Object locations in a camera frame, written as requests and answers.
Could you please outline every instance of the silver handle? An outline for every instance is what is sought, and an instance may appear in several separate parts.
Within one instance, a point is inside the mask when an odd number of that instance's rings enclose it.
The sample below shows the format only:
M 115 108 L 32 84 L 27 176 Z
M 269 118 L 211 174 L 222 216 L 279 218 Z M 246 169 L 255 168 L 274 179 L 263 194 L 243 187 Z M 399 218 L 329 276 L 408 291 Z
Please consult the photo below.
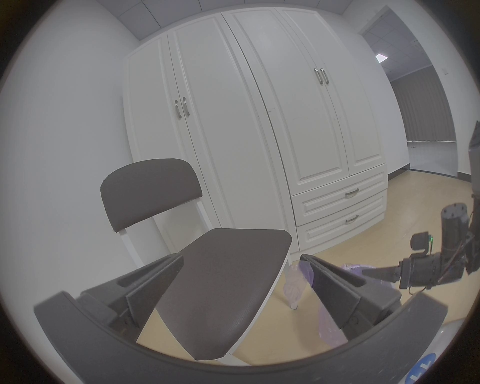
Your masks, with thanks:
M 181 119 L 181 114 L 180 114 L 180 110 L 179 110 L 179 102 L 177 100 L 175 100 L 175 108 L 177 109 L 177 115 L 178 115 L 179 119 Z
M 351 223 L 352 221 L 355 221 L 359 218 L 358 215 L 356 215 L 353 219 L 350 219 L 350 220 L 345 220 L 345 224 L 348 224 L 348 223 Z
M 352 191 L 352 192 L 347 192 L 347 193 L 345 194 L 345 196 L 354 195 L 354 194 L 356 194 L 359 190 L 360 190 L 360 189 L 357 188 L 356 190 L 354 190 L 354 191 Z
M 185 107 L 185 115 L 187 116 L 190 116 L 190 112 L 188 111 L 188 107 L 187 107 L 187 100 L 185 98 L 183 98 L 183 106 Z
M 328 81 L 327 72 L 325 72 L 325 70 L 323 68 L 320 68 L 320 70 L 322 71 L 323 75 L 325 76 L 325 82 L 327 83 L 327 85 L 329 85 L 330 82 Z
M 320 72 L 318 72 L 318 69 L 314 68 L 313 69 L 315 71 L 315 73 L 317 74 L 318 76 L 318 80 L 320 80 L 320 84 L 323 85 L 324 84 L 324 81 L 322 80 L 322 77 L 320 75 Z

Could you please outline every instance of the cabinet door panel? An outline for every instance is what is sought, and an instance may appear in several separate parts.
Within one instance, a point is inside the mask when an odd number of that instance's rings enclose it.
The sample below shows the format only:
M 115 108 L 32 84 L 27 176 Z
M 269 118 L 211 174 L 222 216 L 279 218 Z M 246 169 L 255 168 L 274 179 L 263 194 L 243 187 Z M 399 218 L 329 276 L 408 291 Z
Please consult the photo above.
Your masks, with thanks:
M 384 163 L 380 138 L 353 58 L 316 11 L 279 9 L 314 62 L 326 70 L 326 86 L 343 133 L 350 175 Z
M 179 119 L 174 101 L 180 102 L 167 36 L 162 36 L 125 59 L 123 103 L 128 140 L 134 161 L 180 158 L 188 161 L 202 187 L 205 210 L 214 227 L 216 217 L 185 119 Z M 178 252 L 205 232 L 195 203 L 154 216 L 170 252 Z
M 247 58 L 295 195 L 348 176 L 330 97 L 305 47 L 275 10 L 223 13 Z
M 168 31 L 189 132 L 222 227 L 289 230 L 293 210 L 272 130 L 245 58 L 220 14 Z

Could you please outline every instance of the ceiling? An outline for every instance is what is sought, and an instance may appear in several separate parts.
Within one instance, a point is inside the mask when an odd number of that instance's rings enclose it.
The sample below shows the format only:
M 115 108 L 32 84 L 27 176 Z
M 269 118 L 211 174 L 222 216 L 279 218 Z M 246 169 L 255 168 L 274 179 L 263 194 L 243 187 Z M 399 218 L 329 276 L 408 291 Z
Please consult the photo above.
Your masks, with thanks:
M 297 4 L 342 14 L 352 0 L 97 0 L 139 40 L 180 19 L 241 4 Z
M 384 13 L 363 37 L 375 56 L 381 53 L 388 57 L 380 65 L 390 81 L 432 64 L 413 33 L 392 10 Z

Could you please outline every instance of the beige floor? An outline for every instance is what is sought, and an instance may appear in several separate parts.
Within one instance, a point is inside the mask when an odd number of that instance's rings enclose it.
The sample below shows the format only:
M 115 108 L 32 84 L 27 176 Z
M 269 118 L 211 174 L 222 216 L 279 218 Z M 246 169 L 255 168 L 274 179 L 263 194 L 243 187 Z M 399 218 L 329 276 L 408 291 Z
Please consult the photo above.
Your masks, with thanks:
M 385 220 L 317 256 L 336 265 L 397 265 L 410 256 L 410 238 L 429 231 L 433 251 L 441 247 L 441 209 L 465 202 L 472 209 L 471 185 L 465 181 L 428 173 L 408 171 L 389 182 Z M 274 293 L 234 355 L 252 364 L 270 364 L 312 356 L 329 349 L 318 335 L 319 301 L 307 287 L 294 311 L 283 295 L 282 275 Z M 448 305 L 445 322 L 466 317 L 480 289 L 480 272 L 456 283 L 434 287 L 429 295 Z M 403 291 L 402 302 L 409 298 Z M 175 340 L 156 311 L 147 322 L 138 343 L 175 357 L 192 360 Z

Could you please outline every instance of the wall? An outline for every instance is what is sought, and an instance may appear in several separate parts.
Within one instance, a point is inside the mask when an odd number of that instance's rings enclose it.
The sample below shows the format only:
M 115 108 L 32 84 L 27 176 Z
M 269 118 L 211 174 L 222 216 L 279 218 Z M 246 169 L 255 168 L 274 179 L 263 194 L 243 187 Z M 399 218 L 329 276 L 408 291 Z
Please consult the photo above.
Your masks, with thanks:
M 387 6 L 412 31 L 437 71 L 455 125 L 458 171 L 470 174 L 468 143 L 476 121 L 480 120 L 480 93 L 465 62 L 441 27 L 414 0 L 353 0 L 343 17 L 356 32 L 363 32 Z
M 138 40 L 94 0 L 63 0 L 24 42 L 0 91 L 0 294 L 21 335 L 64 382 L 33 306 L 135 268 L 100 184 L 131 163 L 122 59 Z M 153 236 L 149 240 L 141 235 Z M 153 220 L 132 230 L 145 261 L 166 254 Z
M 456 141 L 452 114 L 435 68 L 391 82 L 408 141 Z
M 405 128 L 395 94 L 383 68 L 365 39 L 342 16 L 325 11 L 320 11 L 320 15 L 352 55 L 380 131 L 387 172 L 402 168 L 409 163 Z

